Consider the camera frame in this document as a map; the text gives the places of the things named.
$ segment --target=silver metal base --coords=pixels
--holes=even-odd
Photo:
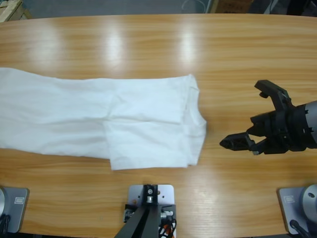
[[[287,231],[290,234],[298,234],[290,226],[290,221],[295,220],[299,225],[308,232],[307,220],[303,214],[302,208],[302,195],[305,191],[305,187],[290,187],[290,188],[281,188],[278,191],[280,203],[284,212],[284,222]]]
[[[143,185],[132,185],[129,188],[128,203],[129,205],[141,206]],[[170,184],[158,185],[158,204],[175,205],[174,187]]]
[[[2,202],[4,198],[3,214],[10,216],[8,232],[16,233],[20,230],[22,225],[29,190],[15,187],[2,187],[1,190],[0,202]]]

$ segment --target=white t-shirt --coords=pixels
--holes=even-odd
[[[196,165],[198,96],[192,75],[74,80],[0,68],[0,148],[110,159],[113,170]]]

